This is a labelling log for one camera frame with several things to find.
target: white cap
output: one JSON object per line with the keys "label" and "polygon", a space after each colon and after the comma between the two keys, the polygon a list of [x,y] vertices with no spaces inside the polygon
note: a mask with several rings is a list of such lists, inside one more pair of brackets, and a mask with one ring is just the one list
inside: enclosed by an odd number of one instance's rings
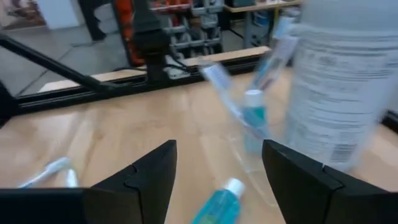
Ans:
{"label": "white cap", "polygon": [[224,189],[229,190],[239,199],[244,192],[244,184],[235,178],[230,178],[225,184]]}
{"label": "white cap", "polygon": [[264,92],[248,90],[244,93],[244,105],[248,107],[264,106]]}

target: plastic bottle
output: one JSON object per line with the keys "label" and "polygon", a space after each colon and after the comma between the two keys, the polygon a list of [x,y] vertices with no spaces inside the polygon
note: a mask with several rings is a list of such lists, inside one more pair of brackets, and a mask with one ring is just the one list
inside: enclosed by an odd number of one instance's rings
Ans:
{"label": "plastic bottle", "polygon": [[231,224],[240,213],[239,198],[244,192],[244,184],[231,178],[223,189],[217,190],[207,201],[192,224]]}
{"label": "plastic bottle", "polygon": [[[261,90],[248,90],[244,93],[243,117],[245,122],[254,128],[261,128],[267,133],[266,106],[264,104],[264,92]],[[259,139],[245,130],[243,136],[246,152],[261,154],[263,139]]]}
{"label": "plastic bottle", "polygon": [[284,143],[339,170],[358,161],[398,82],[396,0],[307,0]]}

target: white bottle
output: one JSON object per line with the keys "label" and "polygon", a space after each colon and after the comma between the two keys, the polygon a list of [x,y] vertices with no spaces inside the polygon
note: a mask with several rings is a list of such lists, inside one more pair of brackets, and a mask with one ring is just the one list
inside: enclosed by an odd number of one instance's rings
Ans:
{"label": "white bottle", "polygon": [[285,144],[352,168],[398,82],[396,0],[306,0]]}

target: wooden table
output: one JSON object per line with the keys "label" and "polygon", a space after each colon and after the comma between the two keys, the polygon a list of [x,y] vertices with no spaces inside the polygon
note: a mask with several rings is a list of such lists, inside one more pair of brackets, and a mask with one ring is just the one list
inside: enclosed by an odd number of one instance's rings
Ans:
{"label": "wooden table", "polygon": [[[224,6],[224,8],[231,12],[245,12],[244,19],[244,35],[243,35],[243,48],[246,49],[248,47],[252,47],[251,44],[251,36],[252,36],[252,15],[251,13],[254,11],[261,10],[271,10],[271,9],[280,9],[282,7],[296,6],[301,4],[301,0],[293,0],[293,1],[283,1],[283,0],[267,0],[266,2],[257,2],[254,6],[246,6],[246,7],[229,7]],[[274,18],[270,18],[270,24],[274,23]]]}
{"label": "wooden table", "polygon": [[[259,54],[266,48],[212,55],[221,60]],[[102,80],[135,75],[116,72]],[[269,122],[283,119],[291,70],[270,89]],[[251,74],[234,78],[246,86]],[[65,88],[69,81],[49,83],[44,90]],[[84,105],[44,111],[10,120],[0,129],[0,187],[15,187],[48,162],[68,156],[82,186],[91,186],[131,164],[168,139],[177,140],[178,163],[166,223],[190,223],[215,189],[230,177],[242,180],[239,223],[283,223],[278,208],[264,202],[231,148],[228,112],[207,82],[178,86]],[[398,190],[398,137],[384,126],[373,136],[362,163],[351,172],[386,190]],[[62,175],[44,184],[62,186]]]}

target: workbench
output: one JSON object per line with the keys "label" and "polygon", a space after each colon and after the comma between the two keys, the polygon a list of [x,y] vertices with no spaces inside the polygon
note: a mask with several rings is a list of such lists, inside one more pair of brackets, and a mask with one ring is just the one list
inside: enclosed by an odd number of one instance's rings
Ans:
{"label": "workbench", "polygon": [[[246,7],[230,7],[224,6],[224,8],[230,13],[238,13],[244,12],[244,35],[243,35],[243,49],[252,47],[251,44],[251,33],[252,33],[252,13],[255,11],[261,10],[279,10],[283,7],[289,6],[297,6],[301,4],[301,0],[293,0],[293,1],[284,1],[284,0],[266,0],[265,2],[256,2],[254,6],[246,6]],[[269,33],[272,30],[271,24],[274,24],[274,18],[270,18],[270,29]]]}
{"label": "workbench", "polygon": [[[209,55],[223,60],[262,54],[266,47]],[[189,59],[188,64],[197,60]],[[137,75],[123,71],[96,75],[109,80]],[[252,74],[234,82],[247,86]],[[292,70],[286,69],[269,90],[268,120],[284,119]],[[45,85],[42,91],[73,86],[70,81]],[[0,129],[0,187],[16,187],[59,157],[67,156],[82,186],[89,187],[133,163],[168,139],[177,140],[178,162],[166,223],[190,223],[212,193],[230,177],[244,182],[238,223],[283,223],[277,207],[265,203],[231,148],[240,135],[207,82],[97,101],[12,118]],[[361,163],[351,175],[398,191],[398,136],[378,127]],[[43,187],[61,187],[59,174]]]}

